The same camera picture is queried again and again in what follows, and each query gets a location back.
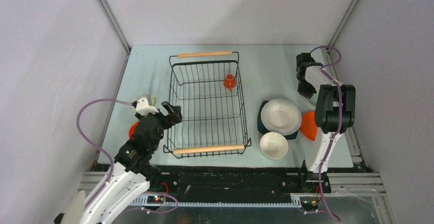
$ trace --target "wooden handle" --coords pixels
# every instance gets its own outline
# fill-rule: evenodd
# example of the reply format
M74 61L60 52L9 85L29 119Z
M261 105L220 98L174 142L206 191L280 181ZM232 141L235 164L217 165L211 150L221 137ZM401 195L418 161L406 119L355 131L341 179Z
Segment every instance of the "wooden handle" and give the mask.
M217 55L231 55L232 51L217 51L217 52L203 52L203 53L189 53L178 54L178 58L191 58L191 57L205 57L205 56L217 56Z
M244 144L175 149L173 150L173 153L185 154L185 153L199 153L199 152L211 152L211 151L230 151L230 150L240 150L240 149L244 149Z

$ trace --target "orange cup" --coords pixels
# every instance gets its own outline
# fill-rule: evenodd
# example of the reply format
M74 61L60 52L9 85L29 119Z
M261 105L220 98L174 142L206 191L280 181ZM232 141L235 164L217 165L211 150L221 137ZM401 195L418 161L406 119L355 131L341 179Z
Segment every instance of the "orange cup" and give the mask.
M134 134L134 130L136 129L137 125L139 125L139 123L135 123L131 126L131 128L128 131L128 137L131 138Z
M223 82L223 85L225 86L225 88L229 89L229 91L232 91L232 89L236 86L235 77L232 74L228 74L225 77L225 81Z
M300 131L309 140L315 141L316 134L318 132L318 127L315 124L315 112L310 111L303 115L301 119Z

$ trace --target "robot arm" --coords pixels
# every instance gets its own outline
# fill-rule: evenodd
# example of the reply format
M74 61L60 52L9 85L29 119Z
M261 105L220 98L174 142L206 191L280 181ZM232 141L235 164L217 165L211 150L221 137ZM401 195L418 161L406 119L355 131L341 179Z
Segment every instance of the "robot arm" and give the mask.
M163 102L169 112L163 115L151 105L149 96L139 97L133 104L139 123L131 138L119 149L115 156L113 173L109 173L87 196L81 224L110 224L138 196L149 188L160 185L160 170L149 160L158 149L164 130L181 123L181 107ZM55 223L62 223L63 214Z
M297 55L298 92L306 98L311 98L314 93L318 93L315 108L315 124L318 126L318 133L314 149L305 161L307 172L312 173L327 172L329 158L336 142L347 128L353 126L355 118L356 90L354 86L338 82L321 67L322 64L315 62L310 53ZM339 123L338 88L342 92L342 126L339 133L332 139ZM330 143L333 145L319 172L320 162Z

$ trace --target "black wire basket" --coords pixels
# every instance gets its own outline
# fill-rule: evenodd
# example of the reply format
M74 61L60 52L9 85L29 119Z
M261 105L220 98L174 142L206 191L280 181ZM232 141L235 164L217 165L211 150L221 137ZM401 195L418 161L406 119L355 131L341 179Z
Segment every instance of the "black wire basket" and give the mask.
M172 63L173 59L236 55L236 60ZM177 158L243 154L251 139L247 135L238 52L178 54L169 57L172 68L169 102L180 105L182 123L170 128L166 153ZM235 87L224 87L228 74Z

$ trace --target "white bowl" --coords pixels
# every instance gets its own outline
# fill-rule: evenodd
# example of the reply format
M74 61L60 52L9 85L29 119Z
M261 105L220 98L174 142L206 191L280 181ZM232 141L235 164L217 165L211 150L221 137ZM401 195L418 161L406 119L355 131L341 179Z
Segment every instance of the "white bowl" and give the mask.
M301 112L291 101L275 99L264 105L261 120L269 131L287 136L300 128Z
M259 147L264 156L273 160L281 159L288 153L288 141L276 132L269 132L262 136Z

